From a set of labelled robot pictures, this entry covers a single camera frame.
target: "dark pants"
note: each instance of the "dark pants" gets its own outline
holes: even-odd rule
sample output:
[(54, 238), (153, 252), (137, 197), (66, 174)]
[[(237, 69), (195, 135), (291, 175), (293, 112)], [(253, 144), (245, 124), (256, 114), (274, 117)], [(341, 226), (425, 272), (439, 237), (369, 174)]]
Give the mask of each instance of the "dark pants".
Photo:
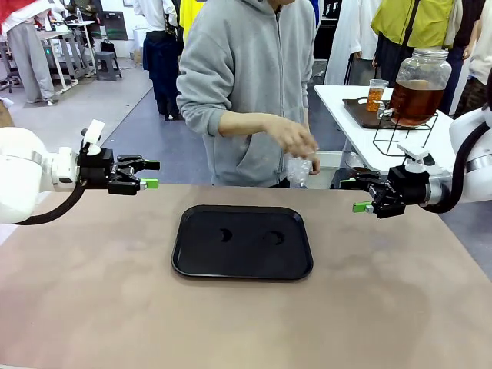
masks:
[(458, 118), (470, 111), (482, 108), (486, 102), (487, 86), (475, 77), (472, 77), (467, 81), (467, 85), (464, 87), (454, 117)]
[(452, 67), (451, 76), (449, 77), (449, 82), (444, 90), (443, 99), (440, 101), (439, 110), (444, 114), (448, 114), (451, 110), (451, 105), (453, 104), (454, 92), (456, 91), (456, 86), (460, 81), (461, 69), (463, 68), (463, 53), (464, 47), (454, 47), (449, 51), (447, 56), (447, 62)]
[(401, 52), (401, 45), (388, 40), (383, 35), (377, 39), (377, 48), (374, 57), (376, 65), (381, 70), (381, 78), (390, 82), (390, 87), (394, 87), (393, 78), (396, 79), (401, 62), (410, 58), (414, 48), (406, 47)]
[(154, 85), (154, 96), (159, 113), (168, 119), (178, 119), (176, 104), (178, 89), (178, 43), (174, 35), (164, 31), (149, 32), (144, 41), (144, 69)]

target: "black cable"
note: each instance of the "black cable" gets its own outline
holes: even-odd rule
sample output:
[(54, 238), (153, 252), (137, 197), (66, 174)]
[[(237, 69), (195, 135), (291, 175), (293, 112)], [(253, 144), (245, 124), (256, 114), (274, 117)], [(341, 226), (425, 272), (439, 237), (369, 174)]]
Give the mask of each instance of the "black cable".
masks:
[(79, 182), (75, 185), (74, 191), (68, 196), (68, 198), (60, 204), (57, 208), (49, 211), (45, 214), (33, 215), (25, 221), (15, 223), (16, 225), (37, 225), (45, 224), (50, 221), (54, 221), (64, 215), (67, 211), (72, 209), (75, 204), (78, 203), (82, 195), (84, 194), (85, 186)]
[(470, 156), (471, 151), (473, 150), (475, 144), (478, 142), (480, 137), (482, 137), (489, 129), (490, 127), (487, 125), (487, 123), (482, 123), (481, 125), (476, 127), (461, 144), (460, 149), (456, 154), (456, 161), (454, 162), (453, 182), (451, 185), (450, 197), (442, 203), (429, 205), (423, 207), (423, 209), (431, 213), (443, 214), (447, 213), (456, 206), (461, 198), (461, 195), (463, 194), (464, 175), (466, 171), (468, 156)]

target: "glass cup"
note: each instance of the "glass cup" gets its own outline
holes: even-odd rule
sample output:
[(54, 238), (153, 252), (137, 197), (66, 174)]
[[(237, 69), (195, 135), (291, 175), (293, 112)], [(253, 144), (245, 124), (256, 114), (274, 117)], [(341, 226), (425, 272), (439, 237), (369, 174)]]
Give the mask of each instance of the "glass cup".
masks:
[(388, 81), (384, 79), (371, 79), (369, 81), (369, 96), (367, 97), (367, 111), (376, 112), (379, 109), (380, 101), (383, 99), (384, 89)]

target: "white table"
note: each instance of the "white table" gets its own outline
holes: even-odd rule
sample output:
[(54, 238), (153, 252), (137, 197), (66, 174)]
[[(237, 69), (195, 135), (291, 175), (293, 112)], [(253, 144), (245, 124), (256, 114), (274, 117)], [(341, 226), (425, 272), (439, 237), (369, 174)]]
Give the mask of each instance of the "white table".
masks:
[[(341, 130), (345, 133), (345, 136), (347, 137), (345, 151), (349, 151), (351, 149), (350, 146), (352, 145), (369, 169), (372, 171), (379, 171), (383, 174), (387, 174), (390, 167), (402, 164), (403, 158), (395, 158), (381, 154), (373, 143), (376, 130), (362, 128), (344, 107), (344, 99), (367, 96), (369, 87), (318, 85), (315, 86), (314, 89), (340, 126)], [(392, 91), (393, 90), (391, 89), (387, 89), (383, 99), (389, 100)], [(429, 149), (434, 160), (441, 167), (452, 168), (454, 165), (455, 154), (449, 138), (449, 126), (453, 120), (441, 112), (438, 112), (438, 114), (439, 116), (425, 147)], [(392, 133), (392, 129), (380, 130), (377, 133), (377, 136), (378, 138), (389, 139)], [(394, 139), (400, 141), (404, 139), (404, 135), (406, 134), (406, 131), (397, 131)], [(428, 131), (415, 130), (410, 132), (408, 138), (414, 139), (416, 142), (422, 142), (423, 144), (427, 134)], [(386, 147), (381, 147), (381, 143), (379, 145), (380, 148), (383, 148), (384, 150), (387, 148), (387, 144)], [(402, 152), (395, 144), (392, 144), (390, 146), (389, 154), (402, 155)]]
[(90, 75), (95, 75), (96, 65), (95, 65), (95, 60), (94, 60), (94, 52), (92, 51), (91, 42), (89, 41), (89, 32), (87, 30), (87, 26), (91, 25), (93, 23), (95, 23), (95, 21), (83, 21), (83, 22), (79, 22), (79, 23), (75, 23), (75, 22), (67, 23), (67, 25), (70, 27), (83, 27), (84, 28), (85, 39), (87, 40), (87, 45), (89, 46), (88, 49), (89, 49), (89, 54), (91, 54), (91, 62), (92, 62), (92, 68), (93, 68), (92, 73)]
[[(59, 36), (68, 35), (71, 32), (57, 32), (57, 31), (40, 31), (38, 32), (38, 37), (41, 41), (47, 41), (51, 46), (52, 50), (55, 50), (55, 45), (53, 44), (53, 38), (57, 38)], [(55, 60), (56, 70), (58, 71), (58, 75), (60, 76), (61, 82), (61, 90), (57, 91), (57, 95), (61, 95), (64, 92), (68, 91), (70, 88), (78, 85), (78, 80), (72, 80), (70, 85), (65, 83), (65, 77), (63, 76), (62, 67), (60, 66), (60, 61), (58, 60), (58, 56), (56, 56), (56, 52), (52, 52), (53, 59)]]

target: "glass jar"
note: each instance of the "glass jar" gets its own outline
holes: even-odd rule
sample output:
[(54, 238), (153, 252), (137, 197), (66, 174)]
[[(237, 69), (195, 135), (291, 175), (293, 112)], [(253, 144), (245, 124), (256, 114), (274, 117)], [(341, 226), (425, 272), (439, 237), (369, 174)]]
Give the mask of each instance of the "glass jar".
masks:
[(448, 54), (441, 49), (416, 48), (401, 63), (390, 101), (393, 123), (417, 127), (436, 113), (451, 75)]

